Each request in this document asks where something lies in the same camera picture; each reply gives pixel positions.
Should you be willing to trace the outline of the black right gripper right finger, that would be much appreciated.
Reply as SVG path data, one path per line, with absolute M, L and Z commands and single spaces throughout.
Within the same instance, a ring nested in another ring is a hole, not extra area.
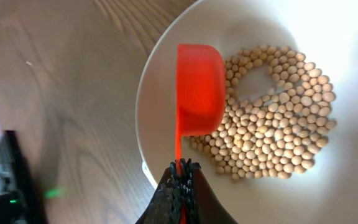
M 216 197 L 198 162 L 188 159 L 185 164 L 186 222 L 194 224 L 237 224 Z

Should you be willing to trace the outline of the red measuring scoop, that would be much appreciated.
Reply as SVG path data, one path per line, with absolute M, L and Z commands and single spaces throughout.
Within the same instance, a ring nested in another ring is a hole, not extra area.
M 220 124 L 225 91 L 224 65 L 220 53 L 210 45 L 179 44 L 176 72 L 175 160 L 182 159 L 182 221 L 185 211 L 185 164 L 181 138 L 212 133 Z

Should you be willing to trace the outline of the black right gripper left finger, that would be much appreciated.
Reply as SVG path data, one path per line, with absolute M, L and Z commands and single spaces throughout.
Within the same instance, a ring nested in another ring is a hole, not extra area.
M 135 224 L 180 224 L 182 221 L 182 159 L 165 169 L 147 208 Z

